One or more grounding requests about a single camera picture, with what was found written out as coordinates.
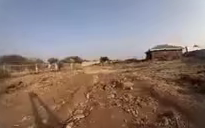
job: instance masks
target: dirt road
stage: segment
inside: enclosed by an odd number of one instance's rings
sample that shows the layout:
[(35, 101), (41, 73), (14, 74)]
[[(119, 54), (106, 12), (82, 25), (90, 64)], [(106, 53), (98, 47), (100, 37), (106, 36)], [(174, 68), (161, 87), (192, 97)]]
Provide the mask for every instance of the dirt road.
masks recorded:
[(0, 82), (0, 128), (204, 126), (205, 95), (177, 81), (185, 67), (140, 63), (9, 78)]

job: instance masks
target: bush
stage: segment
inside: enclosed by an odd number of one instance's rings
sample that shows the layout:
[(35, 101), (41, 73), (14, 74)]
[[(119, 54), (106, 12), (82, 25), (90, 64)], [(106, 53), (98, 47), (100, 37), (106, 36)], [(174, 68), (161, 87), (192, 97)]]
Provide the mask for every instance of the bush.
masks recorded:
[(62, 63), (82, 63), (83, 59), (79, 56), (69, 56), (61, 60)]
[(27, 58), (20, 56), (20, 55), (0, 56), (0, 65), (3, 65), (3, 64), (19, 65), (19, 64), (26, 64), (28, 62), (29, 60)]
[(105, 63), (105, 62), (108, 62), (108, 61), (110, 61), (110, 59), (107, 56), (100, 57), (100, 63)]
[(57, 63), (59, 60), (57, 58), (49, 58), (48, 59), (48, 63), (53, 64), (53, 63)]

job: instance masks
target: house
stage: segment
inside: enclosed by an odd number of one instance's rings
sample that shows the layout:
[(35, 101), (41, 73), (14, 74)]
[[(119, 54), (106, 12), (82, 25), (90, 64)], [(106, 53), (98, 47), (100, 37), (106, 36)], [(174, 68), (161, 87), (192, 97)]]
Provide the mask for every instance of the house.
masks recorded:
[(146, 52), (147, 60), (175, 60), (182, 57), (183, 47), (168, 44), (157, 45)]

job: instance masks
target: sky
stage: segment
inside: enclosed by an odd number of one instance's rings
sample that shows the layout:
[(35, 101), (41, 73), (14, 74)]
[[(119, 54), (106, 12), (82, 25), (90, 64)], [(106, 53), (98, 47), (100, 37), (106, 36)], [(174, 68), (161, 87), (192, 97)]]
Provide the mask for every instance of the sky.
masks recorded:
[(205, 47), (205, 0), (0, 0), (0, 55), (142, 58)]

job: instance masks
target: roof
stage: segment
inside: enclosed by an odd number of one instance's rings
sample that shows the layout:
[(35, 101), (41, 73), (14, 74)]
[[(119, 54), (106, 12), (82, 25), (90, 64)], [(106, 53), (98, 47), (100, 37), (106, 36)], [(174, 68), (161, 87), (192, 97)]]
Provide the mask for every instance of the roof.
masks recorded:
[(157, 45), (150, 49), (150, 51), (161, 51), (161, 50), (182, 50), (183, 47), (181, 46), (174, 46), (168, 44)]

